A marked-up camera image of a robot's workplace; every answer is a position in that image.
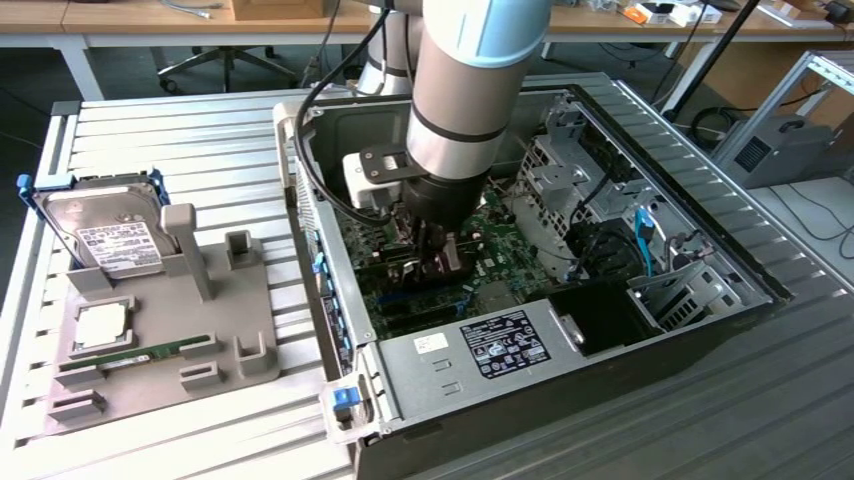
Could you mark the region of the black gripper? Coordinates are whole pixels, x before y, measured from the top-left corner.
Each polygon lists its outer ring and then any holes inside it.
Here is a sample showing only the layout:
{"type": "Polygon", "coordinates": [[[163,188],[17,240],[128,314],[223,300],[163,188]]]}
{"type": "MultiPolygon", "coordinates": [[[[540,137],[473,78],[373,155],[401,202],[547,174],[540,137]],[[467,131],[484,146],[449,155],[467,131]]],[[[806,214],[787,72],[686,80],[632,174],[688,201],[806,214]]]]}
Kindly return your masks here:
{"type": "Polygon", "coordinates": [[[463,180],[449,180],[427,175],[401,182],[401,201],[413,235],[437,228],[445,233],[460,231],[479,205],[487,177],[483,173],[463,180]]]}

